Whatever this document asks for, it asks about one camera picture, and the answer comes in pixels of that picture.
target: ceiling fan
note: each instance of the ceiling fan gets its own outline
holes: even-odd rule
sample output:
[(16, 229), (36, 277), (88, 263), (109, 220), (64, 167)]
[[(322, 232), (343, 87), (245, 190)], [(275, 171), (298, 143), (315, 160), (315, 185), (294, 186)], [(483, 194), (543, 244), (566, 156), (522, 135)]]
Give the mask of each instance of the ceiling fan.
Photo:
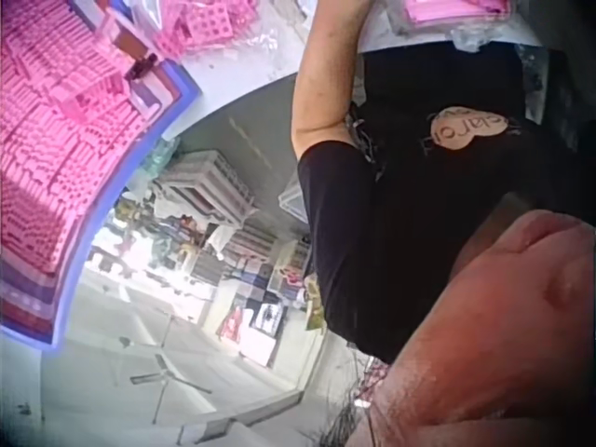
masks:
[(161, 393), (159, 394), (159, 401), (157, 402), (156, 413), (153, 417), (153, 422), (152, 422), (153, 425), (155, 425), (157, 423), (157, 415), (159, 414), (159, 408), (161, 407), (161, 402), (164, 399), (164, 393), (166, 392), (166, 388), (168, 387), (169, 382), (171, 382), (171, 381), (178, 382), (183, 385), (190, 386), (190, 387), (200, 391), (201, 393), (212, 394), (212, 391), (210, 389), (206, 389), (206, 388), (203, 388), (202, 386), (191, 384), (190, 382), (187, 382), (187, 381), (181, 379), (180, 377), (177, 377), (176, 374), (174, 374), (168, 368), (168, 364), (166, 363), (164, 358), (161, 356), (161, 354), (156, 354), (156, 360), (157, 360), (157, 364), (159, 365), (159, 368), (161, 370), (160, 372), (155, 372), (153, 374), (145, 374), (145, 375), (135, 375), (135, 376), (130, 377), (130, 382), (133, 385), (152, 384), (155, 382), (161, 382), (163, 384), (163, 386), (161, 388)]

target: gray floor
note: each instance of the gray floor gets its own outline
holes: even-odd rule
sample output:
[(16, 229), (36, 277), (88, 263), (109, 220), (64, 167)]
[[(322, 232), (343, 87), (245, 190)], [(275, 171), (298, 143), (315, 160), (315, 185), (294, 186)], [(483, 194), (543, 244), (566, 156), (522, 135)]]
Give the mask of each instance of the gray floor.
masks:
[(293, 86), (294, 76), (282, 79), (217, 111), (183, 133), (180, 149), (218, 149), (255, 194), (260, 211), (251, 219), (281, 238), (307, 232), (278, 206), (296, 170), (290, 141)]

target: clear plastic bag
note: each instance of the clear plastic bag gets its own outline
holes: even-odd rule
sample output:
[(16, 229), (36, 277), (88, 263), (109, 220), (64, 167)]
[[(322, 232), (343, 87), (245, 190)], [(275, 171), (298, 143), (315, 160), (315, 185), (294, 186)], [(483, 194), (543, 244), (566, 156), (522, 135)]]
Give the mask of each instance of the clear plastic bag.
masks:
[(445, 33), (458, 49), (476, 52), (499, 35), (515, 11), (514, 0), (385, 0), (397, 35)]
[(278, 49), (258, 0), (131, 0), (130, 8), (135, 25), (174, 61), (210, 49)]

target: fan blade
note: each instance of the fan blade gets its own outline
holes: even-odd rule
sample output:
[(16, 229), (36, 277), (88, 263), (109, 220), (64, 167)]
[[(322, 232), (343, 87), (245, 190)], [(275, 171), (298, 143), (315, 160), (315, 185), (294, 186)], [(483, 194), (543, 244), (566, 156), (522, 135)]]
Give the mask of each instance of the fan blade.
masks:
[(130, 377), (130, 382), (133, 385), (150, 384), (152, 382), (159, 382), (162, 378), (162, 373), (156, 372), (155, 374), (135, 375), (134, 377)]
[(168, 365), (166, 364), (166, 361), (161, 356), (161, 354), (156, 354), (156, 360), (157, 364), (159, 365), (159, 368), (161, 368), (163, 371), (168, 369)]
[(185, 380), (183, 380), (183, 379), (179, 379), (178, 377), (173, 377), (173, 379), (174, 379), (176, 382), (180, 382), (181, 384), (185, 384), (185, 385), (191, 386), (192, 388), (194, 388), (194, 389), (197, 389), (197, 390), (199, 390), (199, 391), (200, 391), (200, 392), (202, 392), (202, 393), (205, 393), (205, 394), (213, 394), (213, 391), (211, 391), (210, 389), (201, 388), (201, 387), (200, 387), (200, 386), (198, 386), (198, 385), (191, 384), (190, 382), (186, 382)]

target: heart-shaped logo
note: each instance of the heart-shaped logo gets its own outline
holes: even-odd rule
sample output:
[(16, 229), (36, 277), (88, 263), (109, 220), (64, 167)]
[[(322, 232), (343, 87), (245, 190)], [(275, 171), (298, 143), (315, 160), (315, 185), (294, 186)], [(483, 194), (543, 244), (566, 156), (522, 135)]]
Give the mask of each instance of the heart-shaped logo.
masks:
[(468, 147), (474, 137), (499, 135), (508, 126), (508, 120), (501, 115), (467, 107), (449, 107), (432, 120), (430, 134), (435, 144), (459, 151)]

